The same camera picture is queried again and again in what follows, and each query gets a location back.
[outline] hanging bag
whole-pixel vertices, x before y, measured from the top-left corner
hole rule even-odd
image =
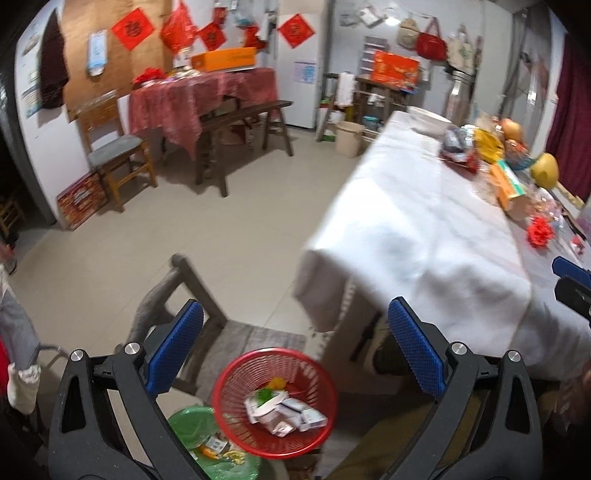
[[[421,34],[417,23],[411,18],[403,20],[398,27],[398,45],[407,50],[415,50],[417,48],[418,36]]]
[[[429,33],[433,27],[435,27],[435,35]],[[433,17],[425,31],[418,36],[417,53],[427,60],[444,61],[447,58],[447,45],[441,39],[437,17]]]
[[[447,62],[460,72],[474,75],[474,49],[463,24],[457,29],[457,35],[447,40]]]

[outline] beige bucket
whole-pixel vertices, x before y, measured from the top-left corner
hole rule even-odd
[[[359,155],[361,138],[365,127],[353,122],[339,122],[336,124],[336,151],[345,157],[353,158]]]

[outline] orange box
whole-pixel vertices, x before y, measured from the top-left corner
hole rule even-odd
[[[525,219],[530,199],[526,195],[524,186],[504,160],[499,160],[491,165],[491,183],[495,188],[496,197],[507,215],[517,221]]]
[[[191,65],[201,72],[253,67],[256,65],[255,54],[255,47],[224,48],[191,57]]]
[[[385,51],[376,51],[371,79],[401,90],[414,90],[420,62]]]

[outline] wooden board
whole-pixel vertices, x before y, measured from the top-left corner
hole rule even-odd
[[[61,30],[66,39],[66,61],[70,81],[64,100],[70,121],[83,103],[111,90],[122,97],[131,92],[131,82],[147,67],[172,68],[173,57],[160,40],[163,22],[171,12],[172,0],[66,0]],[[142,8],[154,32],[131,52],[113,35],[111,27],[135,8]],[[86,71],[88,36],[107,31],[108,62],[104,73],[89,77]]]

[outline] cardboard box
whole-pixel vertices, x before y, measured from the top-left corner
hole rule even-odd
[[[224,48],[222,50],[207,51],[191,58],[191,65],[201,72],[218,72],[241,67],[256,65],[256,48]]]
[[[76,230],[108,201],[98,173],[89,173],[57,196],[57,204],[71,230]]]
[[[400,90],[414,90],[420,67],[421,63],[417,60],[376,50],[371,79]]]
[[[507,215],[517,221],[525,219],[530,199],[525,194],[525,187],[504,160],[491,165],[491,180],[496,197]]]

